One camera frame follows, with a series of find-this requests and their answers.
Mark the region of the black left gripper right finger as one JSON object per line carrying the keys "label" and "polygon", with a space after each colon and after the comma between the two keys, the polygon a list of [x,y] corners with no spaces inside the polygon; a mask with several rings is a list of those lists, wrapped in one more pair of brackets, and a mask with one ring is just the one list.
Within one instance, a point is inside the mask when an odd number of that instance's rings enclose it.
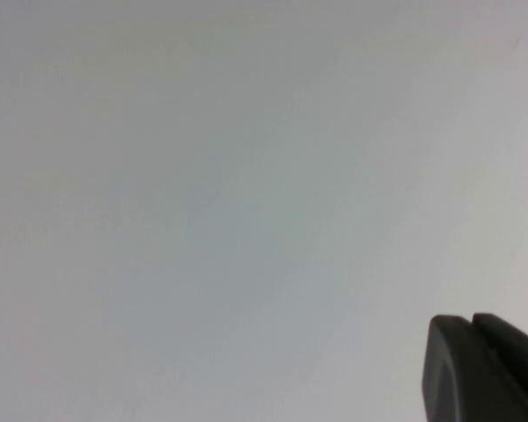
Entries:
{"label": "black left gripper right finger", "polygon": [[473,421],[528,421],[528,334],[492,314],[472,320]]}

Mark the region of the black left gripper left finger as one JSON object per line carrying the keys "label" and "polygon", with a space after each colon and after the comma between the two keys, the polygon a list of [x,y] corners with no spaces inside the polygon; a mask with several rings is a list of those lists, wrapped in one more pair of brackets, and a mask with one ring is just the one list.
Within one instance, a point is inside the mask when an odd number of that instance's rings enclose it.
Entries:
{"label": "black left gripper left finger", "polygon": [[490,348],[459,316],[430,320],[422,395],[428,421],[504,421],[511,405]]}

